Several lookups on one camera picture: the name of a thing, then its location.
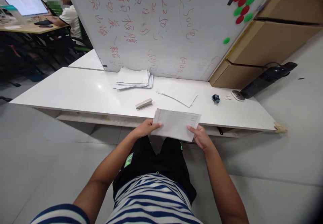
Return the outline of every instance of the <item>blue and white striped shirt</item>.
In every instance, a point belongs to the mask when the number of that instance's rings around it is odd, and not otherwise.
[[[161,174],[146,174],[126,183],[115,197],[107,220],[112,223],[202,223],[191,211],[191,203],[176,182]],[[85,212],[72,204],[50,207],[31,224],[88,224]]]

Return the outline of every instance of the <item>white table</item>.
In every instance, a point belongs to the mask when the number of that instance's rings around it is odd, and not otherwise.
[[[94,49],[89,51],[84,56],[80,57],[75,62],[71,63],[68,67],[104,71],[99,56],[97,55]]]
[[[86,124],[87,131],[91,131],[95,124],[136,127],[144,119],[153,118],[156,108],[201,114],[200,124],[215,136],[220,135],[217,126],[222,127],[223,136],[234,138],[275,130],[274,119],[254,98],[244,102],[225,100],[231,89],[214,88],[209,82],[172,79],[198,93],[194,104],[188,108],[156,93],[158,85],[168,78],[154,77],[152,89],[119,91],[111,86],[116,75],[98,70],[61,68],[11,103],[33,107],[70,125],[71,122],[82,123],[78,129],[84,129]],[[220,96],[218,105],[211,100],[214,94]],[[152,106],[136,109],[137,103],[149,98],[153,99]]]

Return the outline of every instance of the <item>cardboard box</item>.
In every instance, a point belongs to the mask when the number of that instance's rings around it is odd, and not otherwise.
[[[262,74],[262,67],[232,64],[224,60],[210,78],[212,87],[243,89]]]
[[[319,26],[254,21],[227,59],[233,64],[254,66],[282,63],[320,30]]]
[[[323,0],[269,0],[256,17],[323,24]]]

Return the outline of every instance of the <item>black shorts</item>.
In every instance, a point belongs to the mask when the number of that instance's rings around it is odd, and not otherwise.
[[[191,203],[196,197],[196,190],[189,180],[188,169],[183,157],[182,144],[179,140],[166,138],[160,154],[155,154],[148,136],[138,139],[132,147],[131,163],[124,164],[113,181],[113,199],[117,191],[137,176],[159,173],[177,182],[186,192]]]

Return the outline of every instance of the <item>hand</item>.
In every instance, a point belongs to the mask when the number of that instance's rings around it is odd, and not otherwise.
[[[132,132],[137,138],[144,137],[150,134],[153,130],[160,128],[163,124],[152,124],[153,119],[146,119],[138,127],[136,127]]]
[[[197,129],[187,126],[187,129],[194,133],[194,140],[196,141],[197,145],[204,151],[209,149],[210,147],[214,147],[213,142],[211,141],[209,135],[206,133],[205,129],[198,125]]]

